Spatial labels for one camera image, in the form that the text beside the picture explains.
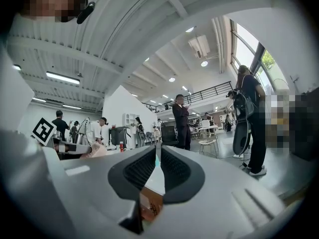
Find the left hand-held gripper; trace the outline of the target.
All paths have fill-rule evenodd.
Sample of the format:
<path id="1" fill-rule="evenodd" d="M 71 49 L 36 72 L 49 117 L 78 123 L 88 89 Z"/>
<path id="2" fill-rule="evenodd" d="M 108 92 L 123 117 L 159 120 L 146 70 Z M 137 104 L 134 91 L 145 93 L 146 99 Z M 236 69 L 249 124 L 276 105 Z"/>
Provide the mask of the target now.
<path id="1" fill-rule="evenodd" d="M 41 118 L 31 132 L 41 145 L 53 148 L 60 159 L 75 156 L 79 158 L 82 155 L 90 154 L 92 148 L 87 145 L 70 143 L 62 140 L 62 134 L 56 129 L 56 125 Z"/>

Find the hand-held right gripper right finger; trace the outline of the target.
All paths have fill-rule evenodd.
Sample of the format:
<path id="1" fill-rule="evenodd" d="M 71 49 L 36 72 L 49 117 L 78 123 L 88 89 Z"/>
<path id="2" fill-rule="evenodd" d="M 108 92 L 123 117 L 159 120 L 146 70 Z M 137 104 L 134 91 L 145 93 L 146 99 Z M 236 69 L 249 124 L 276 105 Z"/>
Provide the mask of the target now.
<path id="1" fill-rule="evenodd" d="M 163 208 L 148 239 L 262 239 L 285 204 L 232 164 L 163 146 Z"/>

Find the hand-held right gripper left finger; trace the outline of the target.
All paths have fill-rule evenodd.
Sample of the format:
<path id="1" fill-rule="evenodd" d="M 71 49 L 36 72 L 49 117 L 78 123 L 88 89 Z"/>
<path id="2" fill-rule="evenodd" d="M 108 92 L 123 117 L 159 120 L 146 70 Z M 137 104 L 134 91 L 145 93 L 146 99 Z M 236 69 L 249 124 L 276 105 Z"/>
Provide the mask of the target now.
<path id="1" fill-rule="evenodd" d="M 60 161 L 49 150 L 49 178 L 64 214 L 59 234 L 142 234 L 140 192 L 156 163 L 142 147 L 88 159 Z"/>

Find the person's left hand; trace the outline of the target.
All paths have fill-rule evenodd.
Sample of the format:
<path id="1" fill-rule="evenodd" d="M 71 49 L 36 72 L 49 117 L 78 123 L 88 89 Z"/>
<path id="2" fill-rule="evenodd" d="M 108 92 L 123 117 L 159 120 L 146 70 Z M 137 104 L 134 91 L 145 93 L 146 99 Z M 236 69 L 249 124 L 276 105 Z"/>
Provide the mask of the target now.
<path id="1" fill-rule="evenodd" d="M 88 158 L 95 158 L 95 157 L 101 157 L 106 156 L 108 154 L 107 149 L 99 144 L 98 142 L 95 142 L 91 145 L 91 152 L 82 154 L 80 156 L 80 159 L 88 159 Z"/>

